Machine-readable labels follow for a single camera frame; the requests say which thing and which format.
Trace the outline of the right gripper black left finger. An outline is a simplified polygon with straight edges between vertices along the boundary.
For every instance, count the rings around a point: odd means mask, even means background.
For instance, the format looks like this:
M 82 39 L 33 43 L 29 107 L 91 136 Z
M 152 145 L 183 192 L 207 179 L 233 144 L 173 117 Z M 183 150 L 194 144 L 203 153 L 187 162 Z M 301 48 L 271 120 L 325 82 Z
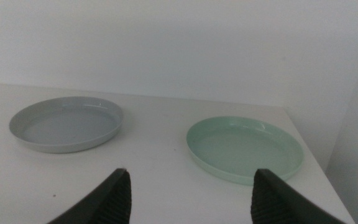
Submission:
M 131 208 L 131 177 L 126 169 L 120 168 L 51 223 L 129 224 Z

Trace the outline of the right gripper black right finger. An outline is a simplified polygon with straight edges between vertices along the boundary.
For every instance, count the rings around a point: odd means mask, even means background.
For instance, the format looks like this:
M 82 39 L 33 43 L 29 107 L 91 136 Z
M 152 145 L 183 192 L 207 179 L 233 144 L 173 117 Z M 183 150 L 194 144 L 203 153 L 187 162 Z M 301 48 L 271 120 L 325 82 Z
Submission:
M 250 214 L 256 224 L 344 224 L 268 169 L 254 175 Z

